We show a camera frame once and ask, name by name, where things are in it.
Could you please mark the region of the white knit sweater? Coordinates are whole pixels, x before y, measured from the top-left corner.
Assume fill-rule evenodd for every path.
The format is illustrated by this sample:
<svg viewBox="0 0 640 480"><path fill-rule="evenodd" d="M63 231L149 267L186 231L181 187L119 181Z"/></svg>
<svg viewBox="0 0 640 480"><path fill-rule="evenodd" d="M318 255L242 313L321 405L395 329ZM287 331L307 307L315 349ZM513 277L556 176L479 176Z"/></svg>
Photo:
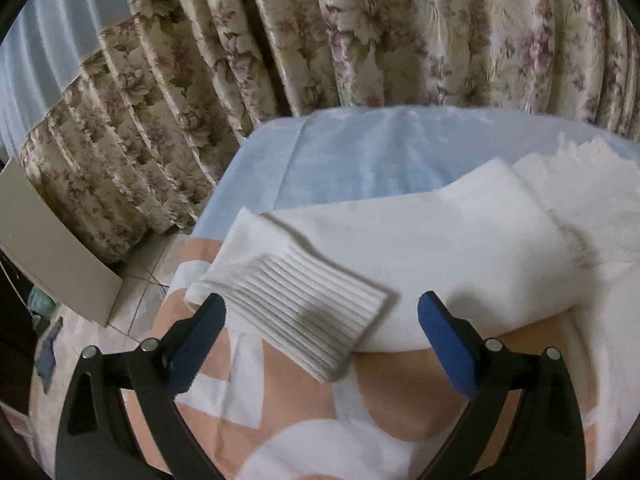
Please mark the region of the white knit sweater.
<svg viewBox="0 0 640 480"><path fill-rule="evenodd" d="M230 330L332 382L352 352L429 347L424 292L501 335L573 307L598 271L638 258L639 166L594 139L491 159L427 193L242 209L186 303L221 296Z"/></svg>

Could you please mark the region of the blue cloth on floor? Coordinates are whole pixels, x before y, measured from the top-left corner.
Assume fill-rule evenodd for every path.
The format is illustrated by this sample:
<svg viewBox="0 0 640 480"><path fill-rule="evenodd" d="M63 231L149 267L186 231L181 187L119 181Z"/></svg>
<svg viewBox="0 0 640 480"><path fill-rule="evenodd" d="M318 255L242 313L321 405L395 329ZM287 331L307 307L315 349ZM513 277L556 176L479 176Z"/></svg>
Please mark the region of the blue cloth on floor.
<svg viewBox="0 0 640 480"><path fill-rule="evenodd" d="M40 350L35 359L35 370L41 380L42 391L48 394L56 367L54 343L62 330L64 320L60 316L47 330L42 338Z"/></svg>

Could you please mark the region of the orange blue printed bedsheet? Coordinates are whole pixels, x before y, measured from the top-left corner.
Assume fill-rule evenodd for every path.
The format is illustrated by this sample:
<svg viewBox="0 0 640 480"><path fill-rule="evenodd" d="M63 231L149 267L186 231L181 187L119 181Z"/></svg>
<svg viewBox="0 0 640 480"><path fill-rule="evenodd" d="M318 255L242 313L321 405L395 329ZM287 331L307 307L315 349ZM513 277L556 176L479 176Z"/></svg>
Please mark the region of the orange blue printed bedsheet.
<svg viewBox="0 0 640 480"><path fill-rule="evenodd" d="M639 147L580 122L512 110L331 108L258 128L196 225L152 333L198 307L186 291L214 262L242 209L254 214L444 188L491 159L514 164L602 139L639 166ZM501 337L516 352L558 348L584 425L588 474L620 449L639 414L639 258L578 304ZM412 479L465 407L432 346L352 352L332 382L265 339L224 326L177 408L230 479Z"/></svg>

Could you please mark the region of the beige board panel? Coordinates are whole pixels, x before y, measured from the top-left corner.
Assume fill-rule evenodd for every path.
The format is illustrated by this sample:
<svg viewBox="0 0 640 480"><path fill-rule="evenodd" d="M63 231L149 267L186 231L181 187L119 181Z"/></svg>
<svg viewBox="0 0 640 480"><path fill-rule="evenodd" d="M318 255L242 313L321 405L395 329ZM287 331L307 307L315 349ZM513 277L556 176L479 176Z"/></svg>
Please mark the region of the beige board panel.
<svg viewBox="0 0 640 480"><path fill-rule="evenodd" d="M56 218L15 159L0 186L2 252L53 300L105 326L122 279Z"/></svg>

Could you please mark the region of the floral blue curtain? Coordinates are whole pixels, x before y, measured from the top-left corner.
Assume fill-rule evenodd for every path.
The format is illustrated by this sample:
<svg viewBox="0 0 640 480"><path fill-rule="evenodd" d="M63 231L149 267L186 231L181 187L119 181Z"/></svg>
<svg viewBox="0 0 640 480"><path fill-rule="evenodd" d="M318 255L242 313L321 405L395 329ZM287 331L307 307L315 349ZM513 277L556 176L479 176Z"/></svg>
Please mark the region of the floral blue curtain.
<svg viewBox="0 0 640 480"><path fill-rule="evenodd" d="M620 0L26 0L1 146L93 255L198 220L264 122L334 106L503 107L637 139Z"/></svg>

